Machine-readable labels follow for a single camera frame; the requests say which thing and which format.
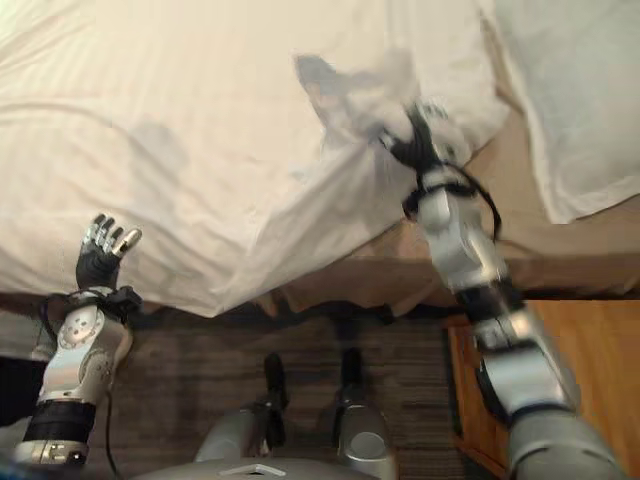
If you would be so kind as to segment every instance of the mattress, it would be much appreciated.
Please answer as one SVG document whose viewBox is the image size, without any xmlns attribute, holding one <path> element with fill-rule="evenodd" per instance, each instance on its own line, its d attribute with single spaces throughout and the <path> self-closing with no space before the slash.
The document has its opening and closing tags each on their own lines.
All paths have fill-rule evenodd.
<svg viewBox="0 0 640 480">
<path fill-rule="evenodd" d="M 378 142 L 325 148 L 296 57 L 407 49 L 479 147 L 505 111 L 479 25 L 471 0 L 2 2 L 0 291 L 74 290 L 98 212 L 143 230 L 122 284 L 202 315 L 330 264 L 414 179 Z"/>
<path fill-rule="evenodd" d="M 498 91 L 511 113 L 467 170 L 500 211 L 498 249 L 514 282 L 530 294 L 553 298 L 640 296 L 640 196 L 568 225 L 550 223 L 533 175 L 522 108 L 499 45 L 491 31 L 486 35 Z M 481 208 L 489 231 L 490 212 Z M 395 314 L 419 303 L 454 302 L 431 264 L 419 226 L 406 220 L 346 258 L 265 296 L 261 304 L 275 313 L 283 300 L 294 311 L 349 301 L 363 307 L 388 305 Z"/>
</svg>

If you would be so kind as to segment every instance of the pillow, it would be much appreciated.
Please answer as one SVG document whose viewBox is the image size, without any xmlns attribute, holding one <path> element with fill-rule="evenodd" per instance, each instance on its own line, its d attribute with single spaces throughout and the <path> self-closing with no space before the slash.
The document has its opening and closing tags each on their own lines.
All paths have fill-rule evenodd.
<svg viewBox="0 0 640 480">
<path fill-rule="evenodd" d="M 550 220 L 640 193 L 640 2 L 480 3 L 525 107 Z"/>
</svg>

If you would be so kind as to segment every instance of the brown carpet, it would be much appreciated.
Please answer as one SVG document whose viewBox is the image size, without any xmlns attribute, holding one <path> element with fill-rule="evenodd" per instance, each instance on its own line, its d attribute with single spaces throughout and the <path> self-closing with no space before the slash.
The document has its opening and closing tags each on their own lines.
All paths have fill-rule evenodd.
<svg viewBox="0 0 640 480">
<path fill-rule="evenodd" d="M 440 323 L 328 318 L 279 322 L 236 311 L 215 320 L 166 309 L 135 328 L 134 348 L 114 392 L 112 451 L 125 477 L 189 462 L 224 411 L 264 392 L 262 360 L 280 353 L 291 404 L 287 446 L 278 455 L 331 460 L 330 407 L 340 350 L 362 349 L 372 398 L 384 411 L 402 478 L 492 478 L 452 445 L 446 342 Z M 106 402 L 87 469 L 104 475 Z"/>
</svg>

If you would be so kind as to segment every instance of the robot forearm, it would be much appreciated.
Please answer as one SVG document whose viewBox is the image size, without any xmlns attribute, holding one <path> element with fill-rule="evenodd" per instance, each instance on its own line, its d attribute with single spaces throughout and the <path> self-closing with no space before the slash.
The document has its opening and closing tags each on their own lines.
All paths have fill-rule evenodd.
<svg viewBox="0 0 640 480">
<path fill-rule="evenodd" d="M 58 334 L 58 348 L 15 459 L 24 463 L 83 464 L 96 408 L 131 346 L 131 334 L 113 313 L 82 292 Z"/>
<path fill-rule="evenodd" d="M 127 314 L 141 304 L 131 287 L 115 290 L 120 259 L 135 246 L 140 231 L 118 240 L 122 229 L 110 234 L 113 225 L 101 215 L 83 240 L 76 269 L 81 290 L 67 297 L 56 353 L 45 370 L 24 440 L 15 450 L 18 462 L 82 465 L 86 460 L 96 408 L 131 347 Z"/>
<path fill-rule="evenodd" d="M 422 227 L 440 277 L 472 322 L 483 355 L 476 374 L 485 404 L 510 427 L 512 476 L 625 478 L 611 450 L 577 416 L 580 389 L 573 372 L 482 229 L 470 194 L 474 185 L 452 165 L 455 159 L 446 158 L 455 148 L 432 141 L 427 120 L 442 122 L 443 116 L 437 108 L 416 107 L 409 114 L 412 143 L 383 143 L 417 172 L 409 213 Z"/>
</svg>

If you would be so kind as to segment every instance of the wooden furniture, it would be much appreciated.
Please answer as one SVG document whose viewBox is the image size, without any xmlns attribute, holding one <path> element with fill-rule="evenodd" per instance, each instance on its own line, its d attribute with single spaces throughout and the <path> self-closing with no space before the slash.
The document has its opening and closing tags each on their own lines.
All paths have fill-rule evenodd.
<svg viewBox="0 0 640 480">
<path fill-rule="evenodd" d="M 535 301 L 582 389 L 582 414 L 632 477 L 640 476 L 640 301 Z M 448 324 L 462 433 L 457 447 L 498 476 L 507 432 L 484 408 L 474 368 L 479 356 L 466 318 Z"/>
</svg>

